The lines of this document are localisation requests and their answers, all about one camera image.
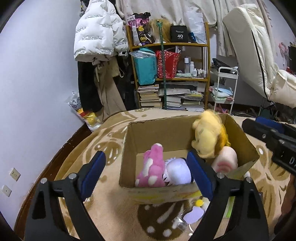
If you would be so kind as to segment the white fluffy penguin plush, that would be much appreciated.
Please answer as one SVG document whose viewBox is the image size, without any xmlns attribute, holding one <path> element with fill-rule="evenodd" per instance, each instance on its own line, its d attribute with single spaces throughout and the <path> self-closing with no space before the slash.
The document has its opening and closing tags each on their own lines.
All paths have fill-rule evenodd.
<svg viewBox="0 0 296 241">
<path fill-rule="evenodd" d="M 195 206 L 200 207 L 201 209 L 206 211 L 209 204 L 210 204 L 210 201 L 208 198 L 201 196 L 199 199 L 194 201 L 194 204 L 195 204 Z"/>
</svg>

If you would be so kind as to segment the purple item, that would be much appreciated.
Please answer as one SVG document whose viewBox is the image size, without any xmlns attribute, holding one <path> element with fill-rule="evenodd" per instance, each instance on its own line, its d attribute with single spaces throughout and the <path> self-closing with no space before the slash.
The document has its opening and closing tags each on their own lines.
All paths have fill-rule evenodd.
<svg viewBox="0 0 296 241">
<path fill-rule="evenodd" d="M 185 210 L 182 209 L 181 211 L 173 220 L 172 229 L 174 230 L 178 228 L 181 231 L 185 231 L 188 227 L 192 230 L 191 225 L 199 221 L 205 213 L 204 209 L 198 206 Z"/>
</svg>

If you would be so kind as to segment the pink swirl roll plush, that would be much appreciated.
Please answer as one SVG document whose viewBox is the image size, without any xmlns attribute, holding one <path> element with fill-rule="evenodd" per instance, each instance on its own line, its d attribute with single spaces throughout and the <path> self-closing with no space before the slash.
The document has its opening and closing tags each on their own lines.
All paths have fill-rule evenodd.
<svg viewBox="0 0 296 241">
<path fill-rule="evenodd" d="M 238 159 L 235 150 L 232 147 L 224 146 L 211 166 L 216 173 L 229 173 L 237 169 Z"/>
</svg>

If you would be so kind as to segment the yellow plush dog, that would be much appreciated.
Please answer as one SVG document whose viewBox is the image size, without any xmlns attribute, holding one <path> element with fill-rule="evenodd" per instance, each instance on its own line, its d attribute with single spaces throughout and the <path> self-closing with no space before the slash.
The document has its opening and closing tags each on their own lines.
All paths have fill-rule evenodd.
<svg viewBox="0 0 296 241">
<path fill-rule="evenodd" d="M 191 146 L 203 159 L 215 158 L 223 147 L 230 147 L 229 137 L 221 118 L 211 110 L 204 111 L 193 122 L 195 139 Z"/>
</svg>

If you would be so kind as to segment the purple white-haired doll plush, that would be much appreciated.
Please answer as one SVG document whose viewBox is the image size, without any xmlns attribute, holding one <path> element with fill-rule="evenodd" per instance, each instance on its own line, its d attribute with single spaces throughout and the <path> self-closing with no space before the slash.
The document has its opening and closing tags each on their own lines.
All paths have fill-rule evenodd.
<svg viewBox="0 0 296 241">
<path fill-rule="evenodd" d="M 184 185 L 193 181 L 185 158 L 170 158 L 165 160 L 163 181 L 166 185 Z"/>
</svg>

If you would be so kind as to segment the pink plush bear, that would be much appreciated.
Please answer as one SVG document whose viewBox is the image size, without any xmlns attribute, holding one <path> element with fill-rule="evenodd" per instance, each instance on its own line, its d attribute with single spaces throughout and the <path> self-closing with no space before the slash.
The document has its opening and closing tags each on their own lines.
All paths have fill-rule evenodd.
<svg viewBox="0 0 296 241">
<path fill-rule="evenodd" d="M 135 180 L 135 187 L 165 187 L 163 146 L 155 143 L 144 153 L 144 166 Z"/>
</svg>

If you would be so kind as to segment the cream folded mattress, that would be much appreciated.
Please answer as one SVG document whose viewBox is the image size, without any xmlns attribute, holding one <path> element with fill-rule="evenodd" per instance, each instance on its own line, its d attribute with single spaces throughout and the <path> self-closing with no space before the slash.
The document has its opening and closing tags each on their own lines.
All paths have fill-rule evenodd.
<svg viewBox="0 0 296 241">
<path fill-rule="evenodd" d="M 278 68 L 260 9 L 243 4 L 224 18 L 242 79 L 267 100 L 295 108 L 295 76 Z"/>
</svg>

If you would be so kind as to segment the plastic bag with toys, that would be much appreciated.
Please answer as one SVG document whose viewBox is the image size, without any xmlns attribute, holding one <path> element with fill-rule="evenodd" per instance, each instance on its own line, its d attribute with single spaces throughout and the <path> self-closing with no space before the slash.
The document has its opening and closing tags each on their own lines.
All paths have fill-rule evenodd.
<svg viewBox="0 0 296 241">
<path fill-rule="evenodd" d="M 67 98 L 66 102 L 71 107 L 71 111 L 74 112 L 79 119 L 86 123 L 91 132 L 94 132 L 101 126 L 99 118 L 93 111 L 83 110 L 78 92 L 73 91 Z"/>
</svg>

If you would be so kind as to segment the stack of books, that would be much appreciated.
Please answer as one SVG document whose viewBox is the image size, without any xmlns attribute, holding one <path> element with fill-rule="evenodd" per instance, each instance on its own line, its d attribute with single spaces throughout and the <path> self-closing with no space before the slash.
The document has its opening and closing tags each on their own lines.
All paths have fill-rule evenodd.
<svg viewBox="0 0 296 241">
<path fill-rule="evenodd" d="M 139 86 L 137 89 L 141 108 L 162 108 L 162 100 L 159 97 L 159 85 Z"/>
</svg>

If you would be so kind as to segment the black box marked 40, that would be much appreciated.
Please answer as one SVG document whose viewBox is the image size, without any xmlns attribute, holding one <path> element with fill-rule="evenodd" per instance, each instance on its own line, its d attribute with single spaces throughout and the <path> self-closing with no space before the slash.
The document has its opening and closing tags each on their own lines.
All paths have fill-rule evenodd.
<svg viewBox="0 0 296 241">
<path fill-rule="evenodd" d="M 187 43 L 189 38 L 187 27 L 184 25 L 172 25 L 170 36 L 173 43 Z"/>
</svg>

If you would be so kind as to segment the green pole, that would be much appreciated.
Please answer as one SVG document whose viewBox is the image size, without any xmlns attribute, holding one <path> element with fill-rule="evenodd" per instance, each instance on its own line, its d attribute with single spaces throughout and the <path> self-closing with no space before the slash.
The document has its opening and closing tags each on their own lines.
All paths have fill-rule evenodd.
<svg viewBox="0 0 296 241">
<path fill-rule="evenodd" d="M 163 83 L 164 83 L 164 107 L 163 107 L 163 109 L 167 109 L 166 67 L 165 67 L 165 52 L 164 52 L 162 24 L 163 23 L 161 21 L 157 21 L 157 26 L 159 28 L 160 44 L 161 44 L 162 70 L 163 70 Z"/>
</svg>

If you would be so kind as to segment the beige trench coat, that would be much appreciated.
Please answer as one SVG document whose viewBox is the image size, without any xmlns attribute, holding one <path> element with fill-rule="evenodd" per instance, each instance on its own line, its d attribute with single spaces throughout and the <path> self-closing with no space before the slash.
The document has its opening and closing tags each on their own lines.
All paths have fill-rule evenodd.
<svg viewBox="0 0 296 241">
<path fill-rule="evenodd" d="M 119 67 L 115 57 L 109 61 L 100 62 L 95 68 L 95 84 L 103 106 L 95 114 L 101 123 L 115 113 L 126 111 L 121 95 L 113 80 L 114 77 L 119 75 Z"/>
</svg>

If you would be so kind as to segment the white puffer jacket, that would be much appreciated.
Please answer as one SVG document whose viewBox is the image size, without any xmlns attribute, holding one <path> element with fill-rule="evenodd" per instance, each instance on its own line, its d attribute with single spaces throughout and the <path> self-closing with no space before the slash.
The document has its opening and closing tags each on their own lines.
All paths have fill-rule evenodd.
<svg viewBox="0 0 296 241">
<path fill-rule="evenodd" d="M 75 28 L 74 59 L 95 65 L 127 51 L 124 22 L 114 5 L 110 1 L 90 1 Z"/>
</svg>

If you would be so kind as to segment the lower wall socket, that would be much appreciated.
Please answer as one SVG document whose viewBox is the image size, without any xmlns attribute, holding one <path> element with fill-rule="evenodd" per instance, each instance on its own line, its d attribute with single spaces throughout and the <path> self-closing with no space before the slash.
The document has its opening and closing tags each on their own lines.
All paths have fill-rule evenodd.
<svg viewBox="0 0 296 241">
<path fill-rule="evenodd" d="M 12 190 L 10 188 L 8 188 L 7 185 L 3 185 L 3 187 L 1 188 L 1 191 L 3 192 L 3 194 L 5 194 L 7 197 L 10 197 Z"/>
</svg>

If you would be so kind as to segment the upper wall socket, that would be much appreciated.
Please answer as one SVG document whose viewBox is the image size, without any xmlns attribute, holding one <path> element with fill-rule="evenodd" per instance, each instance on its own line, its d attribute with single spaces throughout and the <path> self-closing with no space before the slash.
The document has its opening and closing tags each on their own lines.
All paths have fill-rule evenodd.
<svg viewBox="0 0 296 241">
<path fill-rule="evenodd" d="M 12 168 L 10 171 L 10 176 L 13 178 L 13 180 L 18 181 L 21 174 L 16 170 L 16 168 Z"/>
</svg>

